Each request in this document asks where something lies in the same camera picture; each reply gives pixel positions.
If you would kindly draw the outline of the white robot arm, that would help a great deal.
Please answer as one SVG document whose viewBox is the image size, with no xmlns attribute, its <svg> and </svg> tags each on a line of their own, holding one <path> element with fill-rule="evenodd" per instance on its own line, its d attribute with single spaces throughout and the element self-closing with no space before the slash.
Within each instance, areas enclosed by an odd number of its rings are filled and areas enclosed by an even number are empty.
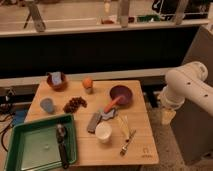
<svg viewBox="0 0 213 171">
<path fill-rule="evenodd" d="M 199 61 L 189 62 L 167 71 L 166 86 L 158 96 L 163 107 L 163 125 L 171 123 L 176 111 L 186 99 L 213 117 L 213 87 L 205 83 L 207 76 L 207 67 Z"/>
</svg>

